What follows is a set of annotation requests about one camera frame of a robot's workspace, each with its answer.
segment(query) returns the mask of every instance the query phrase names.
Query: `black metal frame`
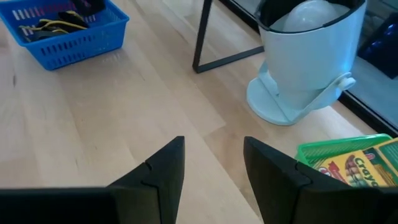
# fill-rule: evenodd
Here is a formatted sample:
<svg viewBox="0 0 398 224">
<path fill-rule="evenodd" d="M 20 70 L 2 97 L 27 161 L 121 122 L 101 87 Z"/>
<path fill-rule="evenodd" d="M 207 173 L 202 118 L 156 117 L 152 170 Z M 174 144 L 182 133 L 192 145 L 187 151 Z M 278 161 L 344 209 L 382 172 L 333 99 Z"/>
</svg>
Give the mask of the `black metal frame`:
<svg viewBox="0 0 398 224">
<path fill-rule="evenodd" d="M 256 47 L 251 50 L 247 50 L 245 52 L 241 52 L 226 58 L 218 59 L 215 60 L 214 62 L 206 63 L 204 65 L 200 65 L 200 56 L 201 56 L 201 51 L 203 50 L 203 43 L 205 41 L 205 35 L 206 35 L 206 28 L 209 20 L 209 15 L 210 15 L 210 9 L 211 5 L 213 3 L 213 0 L 204 0 L 203 2 L 203 9 L 201 12 L 201 18 L 200 18 L 200 23 L 199 23 L 199 31 L 198 31 L 198 37 L 197 37 L 197 44 L 195 47 L 195 55 L 193 58 L 193 63 L 192 63 L 192 68 L 196 73 L 202 73 L 209 71 L 211 69 L 229 64 L 231 62 L 235 62 L 237 60 L 241 60 L 243 58 L 261 53 L 264 51 L 263 46 Z"/>
<path fill-rule="evenodd" d="M 243 9 L 239 4 L 233 0 L 219 0 L 228 9 L 235 13 L 243 22 L 249 27 L 252 27 L 257 33 L 259 32 L 257 22 L 253 15 Z M 351 110 L 356 116 L 361 118 L 367 125 L 373 128 L 376 132 L 386 133 L 396 138 L 398 137 L 398 127 L 395 127 L 392 123 L 386 121 L 368 105 L 363 103 L 360 99 L 355 97 L 349 91 L 344 91 L 339 101 Z"/>
</svg>

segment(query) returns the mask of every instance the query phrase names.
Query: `blue plastic basket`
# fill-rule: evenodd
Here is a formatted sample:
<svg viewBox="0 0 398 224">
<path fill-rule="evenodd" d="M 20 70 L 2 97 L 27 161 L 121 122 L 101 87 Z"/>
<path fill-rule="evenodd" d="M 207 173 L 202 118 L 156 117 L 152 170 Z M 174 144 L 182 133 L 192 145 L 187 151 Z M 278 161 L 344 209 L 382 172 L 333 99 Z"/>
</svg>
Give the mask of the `blue plastic basket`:
<svg viewBox="0 0 398 224">
<path fill-rule="evenodd" d="M 39 19 L 56 19 L 57 12 L 76 10 L 69 0 L 15 0 L 0 3 L 0 16 L 19 45 L 26 47 L 47 70 L 54 70 L 86 58 L 94 57 L 123 44 L 129 17 L 106 0 L 106 9 L 85 17 L 87 30 L 29 42 L 30 30 L 19 26 L 34 26 Z"/>
</svg>

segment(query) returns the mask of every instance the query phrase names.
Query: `light wood surface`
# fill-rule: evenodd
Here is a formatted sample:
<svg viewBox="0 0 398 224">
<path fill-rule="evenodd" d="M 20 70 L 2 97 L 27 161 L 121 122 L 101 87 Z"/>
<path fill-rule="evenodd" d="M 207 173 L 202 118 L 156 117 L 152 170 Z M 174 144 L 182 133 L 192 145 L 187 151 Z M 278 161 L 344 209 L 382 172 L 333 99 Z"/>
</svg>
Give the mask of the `light wood surface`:
<svg viewBox="0 0 398 224">
<path fill-rule="evenodd" d="M 258 118 L 245 91 L 263 54 L 195 74 L 201 1 L 114 2 L 131 18 L 123 48 L 54 72 L 10 35 L 1 36 L 0 187 L 107 185 L 184 135 L 178 222 L 260 223 L 244 168 L 244 136 L 294 156 L 303 142 L 374 133 L 339 103 L 291 127 Z M 260 44 L 215 3 L 204 62 Z"/>
</svg>

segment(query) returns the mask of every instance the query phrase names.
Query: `black metal leg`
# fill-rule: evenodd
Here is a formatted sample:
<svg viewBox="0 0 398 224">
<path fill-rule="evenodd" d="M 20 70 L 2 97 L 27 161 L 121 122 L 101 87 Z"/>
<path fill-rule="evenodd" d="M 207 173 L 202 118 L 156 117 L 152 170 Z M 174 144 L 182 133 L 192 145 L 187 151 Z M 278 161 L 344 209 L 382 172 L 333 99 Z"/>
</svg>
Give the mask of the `black metal leg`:
<svg viewBox="0 0 398 224">
<path fill-rule="evenodd" d="M 201 51 L 203 49 L 203 43 L 205 41 L 205 35 L 206 35 L 206 28 L 207 28 L 207 23 L 209 20 L 209 15 L 210 15 L 210 9 L 211 9 L 211 4 L 213 3 L 213 0 L 204 0 L 203 2 L 203 9 L 201 12 L 201 18 L 200 18 L 200 23 L 199 23 L 199 31 L 198 31 L 198 38 L 197 38 L 197 45 L 195 47 L 195 55 L 193 57 L 193 63 L 192 63 L 192 68 L 196 73 L 202 73 L 205 71 L 209 71 L 213 68 L 217 68 L 226 64 L 229 64 L 231 62 L 235 62 L 237 60 L 241 60 L 242 58 L 246 58 L 248 56 L 252 56 L 258 53 L 261 53 L 264 51 L 263 46 L 256 47 L 251 50 L 247 50 L 245 52 L 238 53 L 236 55 L 232 55 L 226 58 L 222 58 L 219 60 L 215 60 L 214 62 L 210 62 L 204 65 L 199 65 L 200 63 L 200 56 L 201 56 Z"/>
</svg>

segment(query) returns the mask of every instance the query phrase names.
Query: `basket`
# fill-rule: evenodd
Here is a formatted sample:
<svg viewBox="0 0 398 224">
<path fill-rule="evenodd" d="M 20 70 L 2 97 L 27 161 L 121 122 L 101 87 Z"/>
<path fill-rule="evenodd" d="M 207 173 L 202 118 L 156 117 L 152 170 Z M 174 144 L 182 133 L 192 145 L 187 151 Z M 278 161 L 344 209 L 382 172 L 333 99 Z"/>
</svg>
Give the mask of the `basket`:
<svg viewBox="0 0 398 224">
<path fill-rule="evenodd" d="M 297 155 L 295 158 L 312 167 L 312 165 L 321 159 L 361 149 L 367 149 L 390 139 L 392 138 L 387 134 L 374 134 L 356 138 L 301 144 L 297 147 Z"/>
<path fill-rule="evenodd" d="M 56 19 L 60 11 L 76 10 L 69 0 L 14 0 L 0 2 L 0 16 L 19 45 L 47 70 L 54 70 L 86 58 L 94 57 L 123 44 L 129 17 L 106 0 L 106 9 L 84 17 L 90 25 L 86 30 L 29 42 L 31 30 L 19 26 L 35 26 L 39 19 Z"/>
</svg>

